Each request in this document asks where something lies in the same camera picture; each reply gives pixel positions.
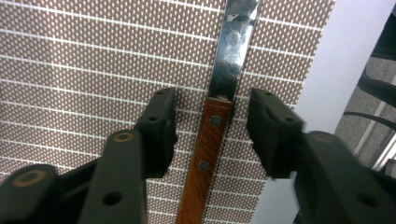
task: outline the wooden handle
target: wooden handle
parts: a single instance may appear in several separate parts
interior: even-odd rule
[[[207,98],[176,224],[199,224],[233,103]]]

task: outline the knife blade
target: knife blade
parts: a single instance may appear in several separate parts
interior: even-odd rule
[[[177,224],[201,223],[261,0],[228,0]]]

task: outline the white border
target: white border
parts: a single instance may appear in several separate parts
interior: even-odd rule
[[[394,4],[335,3],[295,109],[306,131],[335,131]],[[292,182],[268,180],[251,223],[291,224],[298,211]]]

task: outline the metal blade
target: metal blade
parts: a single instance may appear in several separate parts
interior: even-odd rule
[[[233,101],[261,0],[228,0],[221,25],[209,97]]]

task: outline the patterned placemat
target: patterned placemat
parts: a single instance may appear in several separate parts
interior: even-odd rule
[[[245,126],[250,88],[294,107],[332,0],[266,0],[226,134],[205,223],[249,223],[265,172]],[[65,173],[99,157],[156,90],[177,88],[179,141],[148,180],[149,223],[174,223],[225,1],[0,1],[0,179],[44,162]]]

